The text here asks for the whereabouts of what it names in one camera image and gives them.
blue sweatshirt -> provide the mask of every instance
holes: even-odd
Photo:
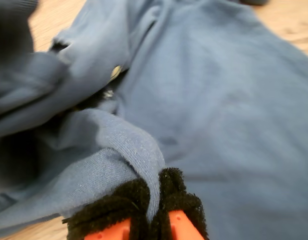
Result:
[[[203,201],[210,239],[308,240],[308,57],[249,7],[88,0],[55,37],[58,46],[57,60],[68,66],[60,85],[0,116],[0,139],[35,128],[45,166],[40,181],[0,194],[7,206],[0,233],[68,217],[136,176],[157,193],[160,149]],[[116,92],[117,116],[99,106],[48,121],[102,89],[117,66],[129,70]],[[120,148],[126,143],[145,152],[130,155]]]

floor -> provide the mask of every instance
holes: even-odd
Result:
[[[61,29],[70,25],[85,0],[40,0],[39,10],[30,21],[35,49],[48,49],[50,41]],[[271,0],[256,7],[259,18],[280,37],[308,54],[308,0]],[[61,218],[32,225],[0,240],[65,240],[66,225]]]

orange tip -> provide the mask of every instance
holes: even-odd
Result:
[[[84,240],[129,240],[130,218],[103,231],[87,235]]]
[[[169,212],[173,240],[204,240],[183,211]]]

black fuzzy fabric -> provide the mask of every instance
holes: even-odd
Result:
[[[201,201],[186,192],[182,173],[176,168],[164,169],[160,173],[160,184],[159,210],[151,224],[146,219],[149,189],[145,181],[137,179],[121,185],[112,195],[64,220],[68,224],[67,239],[83,240],[88,234],[131,218],[130,240],[172,240],[168,213],[183,210],[203,238],[208,240]]]
[[[143,180],[134,180],[118,187],[112,195],[86,206],[73,217],[65,219],[68,240],[83,240],[88,234],[104,230],[131,218],[130,240],[143,240],[147,236],[146,211],[149,189]]]
[[[161,200],[159,211],[150,225],[147,240],[172,240],[170,211],[183,210],[205,240],[208,240],[202,203],[198,197],[186,192],[182,172],[167,168],[160,173]]]

button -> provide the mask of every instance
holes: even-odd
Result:
[[[122,67],[121,66],[117,66],[113,69],[112,74],[110,76],[110,80],[109,82],[113,81],[115,78],[118,77],[118,75],[122,72]]]

